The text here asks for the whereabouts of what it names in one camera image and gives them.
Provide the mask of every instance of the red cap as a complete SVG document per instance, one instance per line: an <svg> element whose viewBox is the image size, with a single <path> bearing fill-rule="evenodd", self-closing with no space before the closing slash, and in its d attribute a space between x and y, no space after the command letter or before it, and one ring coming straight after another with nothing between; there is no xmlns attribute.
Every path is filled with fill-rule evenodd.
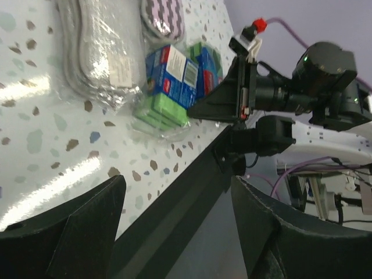
<svg viewBox="0 0 372 279"><path fill-rule="evenodd" d="M266 23L265 19L263 19L262 17L260 19L256 19L253 22L253 25L256 26L257 33L264 32L266 27L267 27L267 23Z"/></svg>

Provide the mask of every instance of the purple and white striped fabric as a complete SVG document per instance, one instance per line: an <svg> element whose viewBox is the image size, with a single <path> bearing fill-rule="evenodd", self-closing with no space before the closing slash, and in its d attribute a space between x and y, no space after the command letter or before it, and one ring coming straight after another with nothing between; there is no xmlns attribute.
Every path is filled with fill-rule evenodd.
<svg viewBox="0 0 372 279"><path fill-rule="evenodd" d="M182 0L142 0L142 22L153 36L168 42L182 40L185 33Z"/></svg>

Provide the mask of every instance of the gray towel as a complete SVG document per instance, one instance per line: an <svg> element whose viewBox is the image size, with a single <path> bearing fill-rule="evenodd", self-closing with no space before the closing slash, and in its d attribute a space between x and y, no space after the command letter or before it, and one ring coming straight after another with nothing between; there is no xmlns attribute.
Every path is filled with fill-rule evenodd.
<svg viewBox="0 0 372 279"><path fill-rule="evenodd" d="M146 83L138 2L58 0L58 4L65 76L72 89L113 108L136 99Z"/></svg>

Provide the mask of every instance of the blue box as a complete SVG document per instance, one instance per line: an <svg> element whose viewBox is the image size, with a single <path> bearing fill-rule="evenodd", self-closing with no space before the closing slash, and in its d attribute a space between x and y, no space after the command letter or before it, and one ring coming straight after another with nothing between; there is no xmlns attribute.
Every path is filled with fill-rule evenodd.
<svg viewBox="0 0 372 279"><path fill-rule="evenodd" d="M182 108L196 100L198 65L172 45L166 45L146 59L148 93L164 94Z"/></svg>
<svg viewBox="0 0 372 279"><path fill-rule="evenodd" d="M205 42L189 48L191 59L199 64L196 99L207 96L223 79L222 61L219 51Z"/></svg>

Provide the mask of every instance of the terrazzo countertop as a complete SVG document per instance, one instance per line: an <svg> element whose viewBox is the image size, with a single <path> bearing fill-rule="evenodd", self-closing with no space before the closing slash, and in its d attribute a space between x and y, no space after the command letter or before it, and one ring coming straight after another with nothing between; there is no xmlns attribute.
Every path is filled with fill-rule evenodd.
<svg viewBox="0 0 372 279"><path fill-rule="evenodd" d="M223 0L183 0L183 6L187 42L202 38L218 48L226 73L233 29ZM0 52L0 231L122 174L127 194L119 237L224 128L194 120L183 142L132 140L129 117L68 98L53 0L2 5Z"/></svg>

